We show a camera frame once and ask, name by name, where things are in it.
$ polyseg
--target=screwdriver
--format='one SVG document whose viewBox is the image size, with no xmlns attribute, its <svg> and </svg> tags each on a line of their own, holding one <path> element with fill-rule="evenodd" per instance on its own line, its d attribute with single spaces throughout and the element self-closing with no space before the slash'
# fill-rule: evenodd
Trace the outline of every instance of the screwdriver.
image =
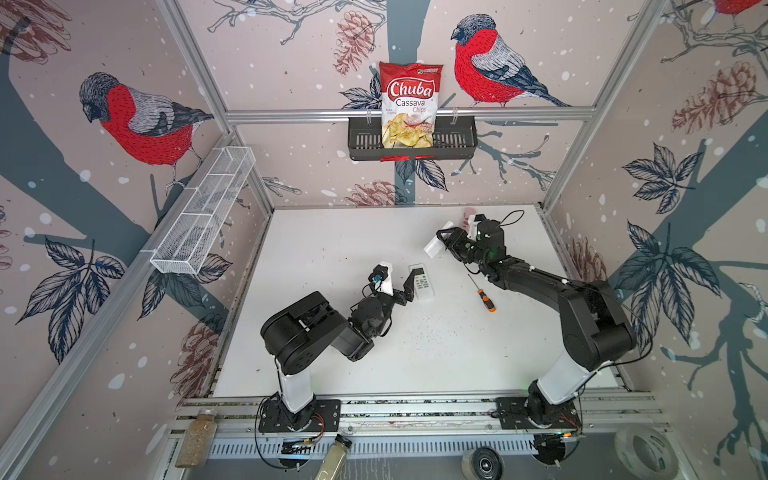
<svg viewBox="0 0 768 480">
<path fill-rule="evenodd" d="M 467 273 L 467 276 L 472 281 L 472 283 L 475 283 L 475 279 L 472 278 L 469 275 L 469 273 Z M 480 288 L 477 283 L 475 283 L 475 287 L 478 289 L 478 295 L 480 296 L 480 298 L 482 298 L 482 302 L 485 305 L 485 308 L 487 308 L 488 311 L 491 313 L 495 312 L 496 307 L 493 305 L 493 302 L 491 301 L 491 299 L 488 298 L 488 295 L 485 295 L 485 292 L 482 291 L 482 288 Z"/>
</svg>

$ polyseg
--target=black plastic shelf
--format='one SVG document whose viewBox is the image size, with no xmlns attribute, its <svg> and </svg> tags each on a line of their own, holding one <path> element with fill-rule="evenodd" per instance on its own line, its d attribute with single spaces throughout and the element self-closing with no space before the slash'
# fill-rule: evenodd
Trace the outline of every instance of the black plastic shelf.
<svg viewBox="0 0 768 480">
<path fill-rule="evenodd" d="M 371 124 L 365 118 L 349 119 L 349 158 L 355 161 L 408 160 L 414 157 L 435 160 L 466 160 L 475 156 L 478 146 L 478 132 L 475 117 L 437 117 L 434 146 L 429 148 L 384 148 L 382 145 L 382 119 L 371 117 Z"/>
</svg>

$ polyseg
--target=remote control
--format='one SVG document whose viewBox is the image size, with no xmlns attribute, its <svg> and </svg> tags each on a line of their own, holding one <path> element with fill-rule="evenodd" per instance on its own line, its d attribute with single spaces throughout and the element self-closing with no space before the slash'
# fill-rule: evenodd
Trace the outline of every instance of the remote control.
<svg viewBox="0 0 768 480">
<path fill-rule="evenodd" d="M 432 289 L 432 282 L 429 281 L 427 270 L 422 263 L 408 267 L 410 271 L 415 271 L 413 277 L 413 289 L 418 300 L 429 300 L 435 296 Z"/>
</svg>

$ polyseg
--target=white mesh basket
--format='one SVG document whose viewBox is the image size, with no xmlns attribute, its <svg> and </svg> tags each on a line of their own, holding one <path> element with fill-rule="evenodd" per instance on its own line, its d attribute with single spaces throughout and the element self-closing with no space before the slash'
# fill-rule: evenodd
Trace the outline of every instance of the white mesh basket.
<svg viewBox="0 0 768 480">
<path fill-rule="evenodd" d="M 150 260 L 162 273 L 197 274 L 253 168 L 248 147 L 225 147 Z"/>
</svg>

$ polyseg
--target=bag of chips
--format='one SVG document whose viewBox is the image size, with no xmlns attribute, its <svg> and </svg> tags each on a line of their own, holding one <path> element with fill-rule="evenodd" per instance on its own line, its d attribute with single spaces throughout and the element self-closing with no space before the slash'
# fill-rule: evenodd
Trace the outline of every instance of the bag of chips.
<svg viewBox="0 0 768 480">
<path fill-rule="evenodd" d="M 384 148 L 433 145 L 442 65 L 379 63 Z"/>
</svg>

